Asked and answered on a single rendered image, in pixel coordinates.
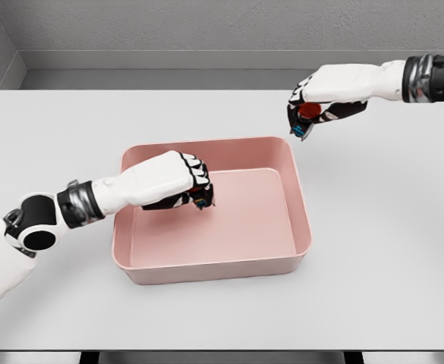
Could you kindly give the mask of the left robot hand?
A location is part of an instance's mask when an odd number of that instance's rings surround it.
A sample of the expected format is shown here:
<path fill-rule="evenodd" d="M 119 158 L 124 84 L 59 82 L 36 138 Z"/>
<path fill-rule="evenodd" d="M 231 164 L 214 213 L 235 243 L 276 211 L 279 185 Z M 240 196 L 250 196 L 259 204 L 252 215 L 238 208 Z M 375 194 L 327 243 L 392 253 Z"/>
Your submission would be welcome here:
<path fill-rule="evenodd" d="M 128 204 L 144 210 L 187 205 L 192 202 L 188 190 L 213 185 L 203 160 L 175 150 L 136 164 L 124 171 L 121 177 Z"/>

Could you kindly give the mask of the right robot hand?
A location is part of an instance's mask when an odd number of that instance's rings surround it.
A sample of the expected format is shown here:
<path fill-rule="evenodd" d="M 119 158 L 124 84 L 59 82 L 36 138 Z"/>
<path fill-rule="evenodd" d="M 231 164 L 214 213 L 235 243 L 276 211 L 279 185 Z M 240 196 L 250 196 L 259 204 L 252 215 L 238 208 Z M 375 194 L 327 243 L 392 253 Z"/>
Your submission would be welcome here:
<path fill-rule="evenodd" d="M 365 111 L 368 99 L 373 97 L 377 71 L 378 66 L 371 64 L 323 65 L 297 84 L 288 100 L 287 117 L 288 106 L 305 102 L 321 106 L 319 120 L 313 126 Z"/>

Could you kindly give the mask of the red-button industrial switch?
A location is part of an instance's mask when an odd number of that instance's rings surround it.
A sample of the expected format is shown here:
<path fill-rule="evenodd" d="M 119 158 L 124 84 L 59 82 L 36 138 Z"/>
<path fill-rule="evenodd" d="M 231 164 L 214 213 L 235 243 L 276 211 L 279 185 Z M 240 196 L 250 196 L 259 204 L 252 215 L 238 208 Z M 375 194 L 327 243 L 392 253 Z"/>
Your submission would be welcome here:
<path fill-rule="evenodd" d="M 300 105 L 288 106 L 288 120 L 291 127 L 291 134 L 304 140 L 315 121 L 319 120 L 322 109 L 320 104 L 305 102 Z"/>
<path fill-rule="evenodd" d="M 188 190 L 188 196 L 192 199 L 194 205 L 203 210 L 210 207 L 213 204 L 213 185 L 210 184 L 206 187 L 197 187 Z"/>

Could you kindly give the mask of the pink rectangular basket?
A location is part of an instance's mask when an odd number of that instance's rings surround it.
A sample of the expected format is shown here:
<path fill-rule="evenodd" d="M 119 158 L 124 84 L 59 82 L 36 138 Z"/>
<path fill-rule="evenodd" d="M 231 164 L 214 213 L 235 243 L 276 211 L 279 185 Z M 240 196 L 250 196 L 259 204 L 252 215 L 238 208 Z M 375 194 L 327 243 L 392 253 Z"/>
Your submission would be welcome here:
<path fill-rule="evenodd" d="M 115 215 L 112 258 L 135 284 L 169 284 L 280 275 L 294 271 L 312 244 L 298 169 L 289 143 L 277 136 L 132 146 L 129 168 L 176 150 L 202 159 L 215 204 L 198 209 Z"/>

